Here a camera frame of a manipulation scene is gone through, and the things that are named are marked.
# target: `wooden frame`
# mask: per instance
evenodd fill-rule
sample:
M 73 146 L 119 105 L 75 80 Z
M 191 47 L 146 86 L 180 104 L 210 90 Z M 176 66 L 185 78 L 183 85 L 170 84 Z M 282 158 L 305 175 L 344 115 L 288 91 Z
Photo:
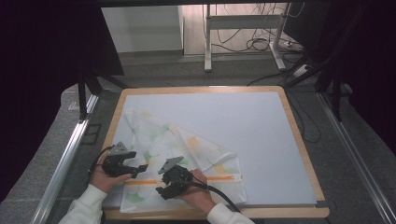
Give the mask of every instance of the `wooden frame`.
M 175 88 L 146 88 L 146 89 L 128 89 L 124 90 L 120 96 L 117 108 L 111 120 L 103 148 L 112 145 L 112 140 L 120 120 L 123 105 L 128 95 L 141 94 L 174 94 L 174 93 L 232 93 L 232 92 L 262 92 L 275 91 L 279 94 L 282 105 L 285 109 L 294 139 L 299 148 L 305 170 L 310 179 L 317 198 L 317 204 L 312 206 L 282 206 L 282 207 L 247 207 L 242 208 L 242 213 L 250 218 L 267 218 L 267 217 L 327 217 L 330 213 L 329 207 L 325 203 L 323 192 L 320 188 L 317 176 L 312 166 L 309 155 L 306 151 L 303 138 L 295 122 L 294 116 L 286 97 L 285 92 L 278 86 L 262 87 L 175 87 Z M 117 208 L 105 208 L 106 218 L 109 219 L 206 219 L 204 214 L 196 210 L 185 210 L 183 212 L 155 212 L 155 213 L 121 213 Z

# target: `wrist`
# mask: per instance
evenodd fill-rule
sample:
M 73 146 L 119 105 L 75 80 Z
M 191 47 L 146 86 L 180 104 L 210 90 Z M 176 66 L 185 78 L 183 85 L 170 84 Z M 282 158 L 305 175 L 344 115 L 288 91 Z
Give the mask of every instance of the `wrist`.
M 212 199 L 203 198 L 196 204 L 196 208 L 202 211 L 206 216 L 212 211 L 213 207 L 216 206 L 216 203 L 213 202 Z

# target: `white sleeve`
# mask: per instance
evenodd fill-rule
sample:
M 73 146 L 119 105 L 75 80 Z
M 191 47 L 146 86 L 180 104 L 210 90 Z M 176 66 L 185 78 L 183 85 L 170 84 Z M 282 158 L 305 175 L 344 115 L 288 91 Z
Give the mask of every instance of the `white sleeve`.
M 223 203 L 218 203 L 212 208 L 207 220 L 211 224 L 254 224 L 244 215 L 230 211 Z
M 100 223 L 102 202 L 106 196 L 106 193 L 93 185 L 89 185 L 84 193 L 70 204 L 67 214 L 60 223 Z

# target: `patterned fabric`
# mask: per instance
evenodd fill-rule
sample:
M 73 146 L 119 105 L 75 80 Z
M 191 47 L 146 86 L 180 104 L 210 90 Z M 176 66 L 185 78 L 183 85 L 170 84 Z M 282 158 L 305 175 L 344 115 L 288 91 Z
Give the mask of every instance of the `patterned fabric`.
M 166 159 L 184 157 L 179 165 L 188 170 L 200 169 L 208 178 L 209 185 L 223 191 L 234 203 L 247 200 L 239 160 L 229 149 L 209 142 L 175 124 L 158 119 L 150 113 L 136 108 L 123 111 L 132 128 L 131 150 L 136 158 L 126 161 L 134 166 L 136 160 L 148 164 L 145 173 L 137 179 L 125 182 L 120 211 L 140 213 L 190 209 L 181 200 L 164 200 L 155 190 L 164 187 L 163 175 L 158 171 Z M 224 202 L 220 196 L 212 194 L 215 202 Z

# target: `orange stripe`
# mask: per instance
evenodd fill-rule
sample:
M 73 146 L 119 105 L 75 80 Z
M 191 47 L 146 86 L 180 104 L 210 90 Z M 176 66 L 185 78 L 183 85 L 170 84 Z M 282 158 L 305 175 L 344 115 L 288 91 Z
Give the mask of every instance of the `orange stripe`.
M 125 185 L 155 185 L 157 181 L 155 180 L 127 180 Z
M 225 176 L 208 176 L 207 180 L 209 181 L 217 181 L 217 180 L 233 180 L 232 175 Z M 125 181 L 125 185 L 156 185 L 157 181 L 155 180 L 127 180 Z
M 225 175 L 225 176 L 208 176 L 206 179 L 207 179 L 207 180 L 210 180 L 210 181 L 216 181 L 216 180 L 233 180 L 233 176 L 231 176 L 231 175 Z

